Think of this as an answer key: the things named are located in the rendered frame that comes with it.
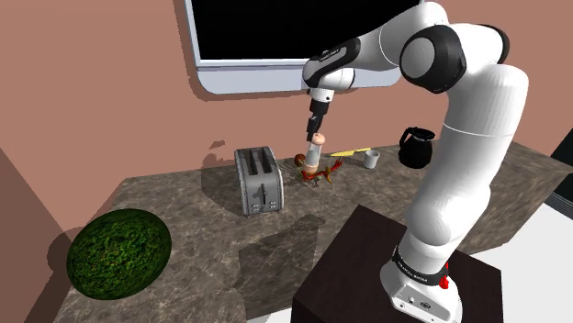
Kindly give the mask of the yellow flat tool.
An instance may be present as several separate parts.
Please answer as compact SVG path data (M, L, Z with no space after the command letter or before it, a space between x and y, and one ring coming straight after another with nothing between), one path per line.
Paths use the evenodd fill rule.
M365 151L369 151L369 150L371 150L371 148L344 150L344 151L338 151L338 152L331 153L329 156L330 157L348 157L348 156L353 156L356 153L365 152Z

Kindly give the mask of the green round bush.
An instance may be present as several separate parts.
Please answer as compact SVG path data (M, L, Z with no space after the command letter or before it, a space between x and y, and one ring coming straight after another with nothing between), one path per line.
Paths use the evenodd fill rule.
M123 208L88 223L66 257L72 286L96 300L118 300L144 290L163 272L172 250L165 223L153 213Z

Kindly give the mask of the silver two-slot toaster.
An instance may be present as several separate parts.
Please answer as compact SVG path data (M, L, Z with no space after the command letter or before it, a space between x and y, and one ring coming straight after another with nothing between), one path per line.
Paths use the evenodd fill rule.
M249 217L282 210L283 176L272 149L268 146L238 149L234 159L243 214Z

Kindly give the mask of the dark robot stand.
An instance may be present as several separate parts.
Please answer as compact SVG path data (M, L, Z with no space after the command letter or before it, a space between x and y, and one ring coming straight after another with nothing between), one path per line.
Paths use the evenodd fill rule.
M380 282L406 227L357 206L293 296L291 323L422 323L395 309ZM504 323L501 272L461 251L449 259L461 323Z

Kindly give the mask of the red rooster figure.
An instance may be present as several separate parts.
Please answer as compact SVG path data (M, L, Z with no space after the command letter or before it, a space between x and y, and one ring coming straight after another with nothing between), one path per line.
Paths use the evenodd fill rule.
M301 171L303 182L317 183L319 180L324 179L328 183L332 184L331 174L338 170L343 165L344 157L338 158L332 167L327 166L324 170L314 173L309 173L306 171Z

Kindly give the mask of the black coffee pot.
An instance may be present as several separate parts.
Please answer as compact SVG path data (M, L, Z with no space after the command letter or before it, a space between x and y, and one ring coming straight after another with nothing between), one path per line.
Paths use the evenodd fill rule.
M399 140L399 161L411 169L422 169L431 162L432 140L435 134L429 129L407 128Z

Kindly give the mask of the clear pepper mill wooden ends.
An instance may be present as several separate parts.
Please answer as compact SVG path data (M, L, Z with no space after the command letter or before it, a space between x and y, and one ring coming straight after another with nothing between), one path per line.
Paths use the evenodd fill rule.
M325 143L325 137L320 133L315 133L310 142L302 166L302 170L306 173L315 173L320 164L320 154L322 145Z

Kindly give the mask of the white-framed window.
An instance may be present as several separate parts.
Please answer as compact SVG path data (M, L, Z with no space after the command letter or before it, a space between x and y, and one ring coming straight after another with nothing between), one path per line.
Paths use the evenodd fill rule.
M312 56L423 0L184 0L199 83L214 95L305 89Z

